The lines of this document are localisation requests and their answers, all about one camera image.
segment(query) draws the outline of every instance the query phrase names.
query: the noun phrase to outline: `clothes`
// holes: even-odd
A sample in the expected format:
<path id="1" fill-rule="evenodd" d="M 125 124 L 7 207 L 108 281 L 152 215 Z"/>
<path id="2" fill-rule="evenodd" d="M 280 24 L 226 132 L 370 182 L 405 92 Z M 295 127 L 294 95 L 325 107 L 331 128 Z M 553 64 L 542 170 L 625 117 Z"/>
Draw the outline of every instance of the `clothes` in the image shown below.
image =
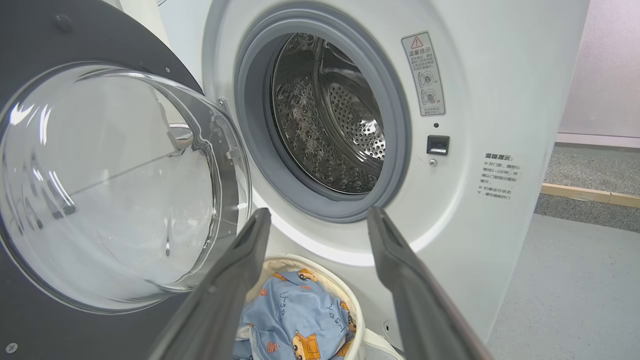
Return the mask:
<path id="1" fill-rule="evenodd" d="M 240 322 L 234 359 L 330 360 L 353 338 L 346 305 L 307 269 L 273 274 Z"/>

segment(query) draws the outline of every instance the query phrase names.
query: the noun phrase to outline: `open washing machine door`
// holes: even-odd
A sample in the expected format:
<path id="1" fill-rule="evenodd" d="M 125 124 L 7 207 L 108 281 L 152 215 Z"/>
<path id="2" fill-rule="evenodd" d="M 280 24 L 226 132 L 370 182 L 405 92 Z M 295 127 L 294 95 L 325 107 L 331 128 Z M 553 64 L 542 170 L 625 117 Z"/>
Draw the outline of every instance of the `open washing machine door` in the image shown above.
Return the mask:
<path id="1" fill-rule="evenodd" d="M 54 299 L 94 313 L 192 290 L 251 209 L 228 114 L 107 3 L 27 0 L 0 13 L 10 257 Z"/>

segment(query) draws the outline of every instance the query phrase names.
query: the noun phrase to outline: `front-loading washing machine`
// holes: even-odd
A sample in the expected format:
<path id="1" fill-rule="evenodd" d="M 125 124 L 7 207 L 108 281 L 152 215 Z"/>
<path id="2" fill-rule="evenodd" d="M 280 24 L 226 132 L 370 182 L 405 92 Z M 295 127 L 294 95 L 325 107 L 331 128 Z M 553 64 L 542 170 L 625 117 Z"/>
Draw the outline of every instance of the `front-loading washing machine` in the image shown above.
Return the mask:
<path id="1" fill-rule="evenodd" d="M 337 274 L 402 349 L 365 221 L 379 206 L 488 337 L 587 0 L 168 0 L 175 55 L 106 4 L 4 6 L 37 11 L 2 32 L 3 244 L 48 295 L 153 306 L 269 208 L 268 255 Z"/>

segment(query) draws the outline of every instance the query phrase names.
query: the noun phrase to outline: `wall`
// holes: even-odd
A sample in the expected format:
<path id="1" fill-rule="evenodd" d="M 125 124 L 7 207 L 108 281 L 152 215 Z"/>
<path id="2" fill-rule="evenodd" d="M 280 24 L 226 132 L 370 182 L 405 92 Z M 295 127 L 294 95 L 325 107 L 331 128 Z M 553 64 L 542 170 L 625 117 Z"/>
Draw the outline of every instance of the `wall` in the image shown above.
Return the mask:
<path id="1" fill-rule="evenodd" d="M 591 0 L 560 133 L 640 138 L 638 19 L 638 0 Z M 559 140 L 563 138 L 597 140 L 562 135 Z M 600 141 L 629 146 L 629 139 Z M 632 143 L 640 147 L 640 140 Z"/>

